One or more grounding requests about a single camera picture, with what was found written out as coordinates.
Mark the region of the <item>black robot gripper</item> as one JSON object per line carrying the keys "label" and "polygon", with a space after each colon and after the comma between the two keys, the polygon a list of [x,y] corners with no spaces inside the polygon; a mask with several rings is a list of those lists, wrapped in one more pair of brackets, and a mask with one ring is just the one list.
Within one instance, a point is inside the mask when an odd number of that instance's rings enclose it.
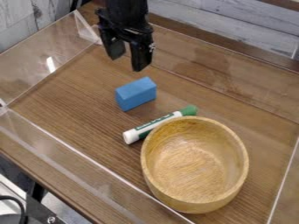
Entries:
{"label": "black robot gripper", "polygon": [[126,42],[130,43],[133,68],[141,72],[153,63],[155,50],[147,0],[103,0],[95,14],[109,57],[119,59],[127,52]]}

